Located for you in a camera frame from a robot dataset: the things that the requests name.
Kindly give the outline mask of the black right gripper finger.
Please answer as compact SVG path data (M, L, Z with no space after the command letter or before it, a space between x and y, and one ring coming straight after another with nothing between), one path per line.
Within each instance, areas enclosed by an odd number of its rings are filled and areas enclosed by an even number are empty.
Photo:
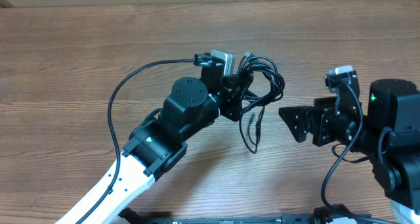
M334 108L337 97L324 97L314 99L314 106L321 108Z
M279 116L298 143L306 140L306 135L310 130L309 112L311 108L311 106L290 106L281 107L278 110Z

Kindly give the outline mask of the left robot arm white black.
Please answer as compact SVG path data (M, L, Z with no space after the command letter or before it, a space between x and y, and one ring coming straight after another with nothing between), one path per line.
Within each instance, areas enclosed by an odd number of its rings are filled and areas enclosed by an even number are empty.
M186 154L187 140L221 116L237 122L253 75L184 77L174 82L162 108L129 135L100 181L59 223L115 223L118 215Z

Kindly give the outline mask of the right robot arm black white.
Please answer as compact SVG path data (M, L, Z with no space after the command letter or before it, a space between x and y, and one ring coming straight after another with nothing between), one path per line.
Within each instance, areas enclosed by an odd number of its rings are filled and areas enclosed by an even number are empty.
M314 145L345 146L328 171L321 197L332 173L348 152L359 152L373 166L375 180L390 199L399 223L419 222L419 90L411 81L380 79L370 85L368 112L359 101L355 79L327 79L334 97L315 99L312 106L278 110L299 143L312 134Z

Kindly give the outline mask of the black cable silver plug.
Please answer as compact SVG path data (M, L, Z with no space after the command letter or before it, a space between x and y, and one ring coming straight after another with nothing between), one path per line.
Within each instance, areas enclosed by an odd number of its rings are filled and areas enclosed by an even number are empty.
M243 132L242 120L246 113L250 112L255 107L261 107L261 110L258 114L252 113L247 123L246 134ZM263 116L265 113L265 106L261 106L259 101L252 101L248 106L246 106L240 113L239 119L239 130L244 145L252 154L256 154L258 151L258 146L261 141L261 127Z

